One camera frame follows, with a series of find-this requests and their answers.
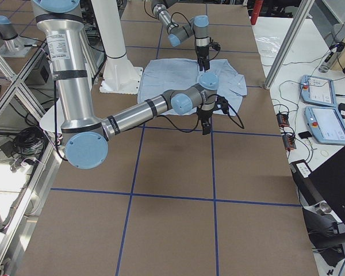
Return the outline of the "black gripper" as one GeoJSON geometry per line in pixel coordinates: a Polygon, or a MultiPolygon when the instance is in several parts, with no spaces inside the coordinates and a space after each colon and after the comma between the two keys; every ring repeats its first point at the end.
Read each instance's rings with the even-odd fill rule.
{"type": "Polygon", "coordinates": [[[210,60],[209,60],[209,46],[196,46],[195,47],[199,71],[207,71],[210,69],[210,60]]]}
{"type": "Polygon", "coordinates": [[[202,108],[197,107],[196,114],[197,114],[198,120],[201,122],[202,134],[203,135],[210,134],[211,124],[210,124],[209,120],[212,117],[213,109],[203,110],[202,108]]]}

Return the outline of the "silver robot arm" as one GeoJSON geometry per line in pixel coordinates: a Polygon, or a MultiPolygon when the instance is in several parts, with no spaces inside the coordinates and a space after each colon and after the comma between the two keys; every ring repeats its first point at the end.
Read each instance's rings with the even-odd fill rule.
{"type": "Polygon", "coordinates": [[[190,37],[194,37],[195,53],[200,71],[210,69],[209,47],[212,42],[209,36],[209,20],[207,15],[198,15],[187,19],[187,23],[179,25],[167,10],[178,1],[151,1],[152,14],[165,27],[170,44],[173,47],[181,45],[190,37]]]}
{"type": "Polygon", "coordinates": [[[61,125],[66,145],[64,154],[74,167],[99,166],[108,154],[108,138],[174,109],[184,114],[193,108],[214,107],[217,75],[205,72],[186,90],[163,94],[100,119],[94,114],[88,75],[81,47],[83,19],[79,1],[32,1],[37,27],[47,38],[54,93],[60,97],[64,114],[61,125]]]}

